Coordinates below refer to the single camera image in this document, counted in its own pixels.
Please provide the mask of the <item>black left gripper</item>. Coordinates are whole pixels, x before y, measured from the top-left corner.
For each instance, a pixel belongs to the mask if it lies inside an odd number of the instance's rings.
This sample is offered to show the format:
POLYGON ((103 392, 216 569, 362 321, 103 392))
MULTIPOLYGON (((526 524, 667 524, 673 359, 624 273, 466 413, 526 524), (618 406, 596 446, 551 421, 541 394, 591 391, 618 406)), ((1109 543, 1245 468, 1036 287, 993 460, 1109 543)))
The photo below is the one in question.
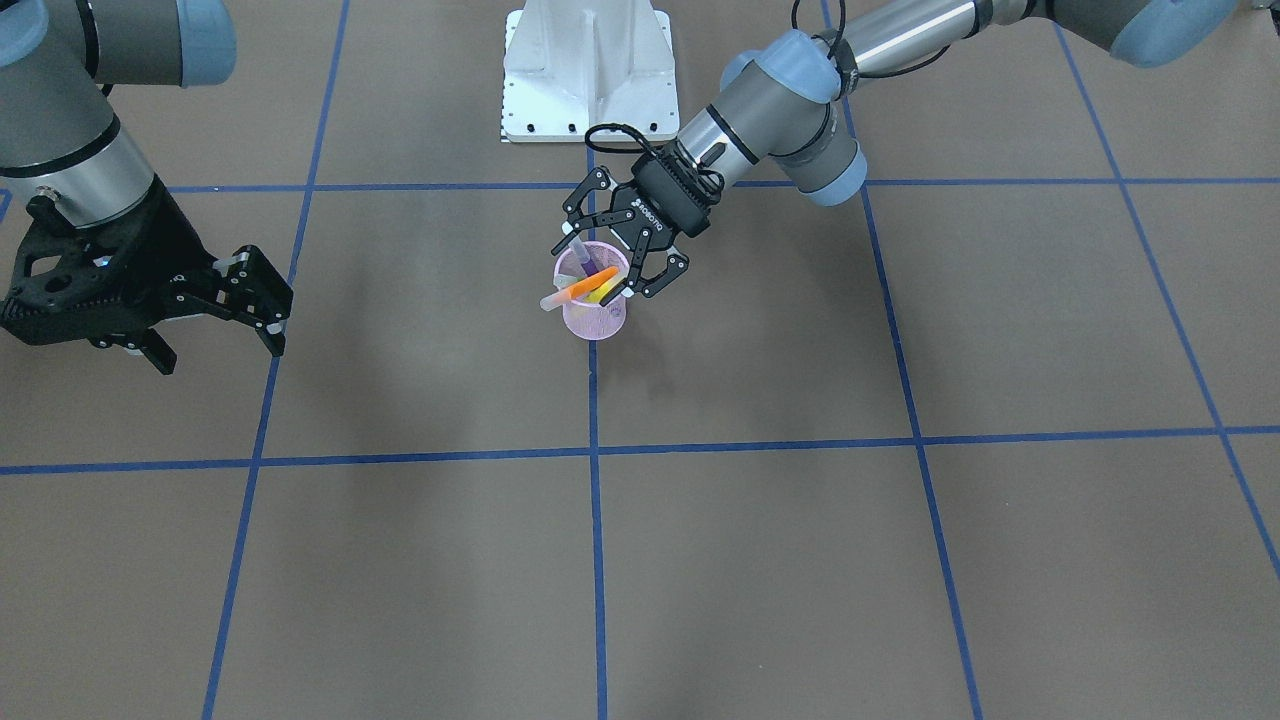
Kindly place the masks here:
POLYGON ((710 224, 710 209, 721 201, 723 176, 698 168, 682 151, 646 152, 631 167, 631 181, 618 183, 607 167, 594 167, 561 204, 564 237, 552 250, 559 256, 577 234, 612 227, 630 255, 618 293, 650 299, 681 277, 689 258, 675 247, 678 234, 695 237, 710 224), (602 208, 588 211, 588 200, 607 193, 602 208), (662 255, 662 269, 644 277, 652 255, 662 255))

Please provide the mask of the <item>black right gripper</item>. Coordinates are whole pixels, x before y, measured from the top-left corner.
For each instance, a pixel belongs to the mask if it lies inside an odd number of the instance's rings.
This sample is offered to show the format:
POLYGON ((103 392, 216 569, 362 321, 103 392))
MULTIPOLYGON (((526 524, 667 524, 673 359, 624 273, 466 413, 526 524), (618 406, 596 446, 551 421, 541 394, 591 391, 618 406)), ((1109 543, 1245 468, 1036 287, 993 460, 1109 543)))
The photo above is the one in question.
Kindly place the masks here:
POLYGON ((285 351, 293 290, 253 245, 215 260, 160 179, 129 211, 73 234, 31 222, 3 300, 3 328, 27 345, 90 338, 97 348, 122 347, 172 375, 177 352, 145 331, 164 319, 169 295, 172 316, 238 322, 271 356, 285 351))

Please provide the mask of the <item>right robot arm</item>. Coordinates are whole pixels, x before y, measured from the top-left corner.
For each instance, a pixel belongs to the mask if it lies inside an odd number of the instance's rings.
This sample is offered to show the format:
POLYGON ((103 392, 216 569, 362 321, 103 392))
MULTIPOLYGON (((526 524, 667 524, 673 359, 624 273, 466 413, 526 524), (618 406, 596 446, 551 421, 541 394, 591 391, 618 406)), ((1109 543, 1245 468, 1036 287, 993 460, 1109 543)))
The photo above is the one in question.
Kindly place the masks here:
POLYGON ((31 346, 86 340, 169 375, 157 324, 215 316, 285 351, 293 290, 252 245, 219 259, 109 101, 123 85, 225 82, 237 35, 221 1, 5 1, 1 174, 31 223, 3 328, 31 346))

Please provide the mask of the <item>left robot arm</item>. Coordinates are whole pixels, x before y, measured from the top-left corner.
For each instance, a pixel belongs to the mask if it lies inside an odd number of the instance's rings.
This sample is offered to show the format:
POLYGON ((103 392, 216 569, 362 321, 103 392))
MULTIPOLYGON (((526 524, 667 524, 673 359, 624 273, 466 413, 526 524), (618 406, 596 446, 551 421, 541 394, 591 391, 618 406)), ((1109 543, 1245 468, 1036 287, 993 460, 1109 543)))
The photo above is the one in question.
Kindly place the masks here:
POLYGON ((860 85, 920 70, 989 26, 1043 18, 1132 67, 1165 65, 1207 38, 1234 1, 892 1, 837 27, 792 26, 762 50, 739 54, 721 88, 675 137, 655 146, 640 129, 602 123, 634 141, 631 178, 593 168, 564 201, 559 256, 582 232, 609 231, 628 254, 603 270, 603 302, 652 297, 689 268, 676 249, 710 224, 723 192, 769 158, 819 206, 856 195, 867 181, 860 143, 838 123, 860 85))

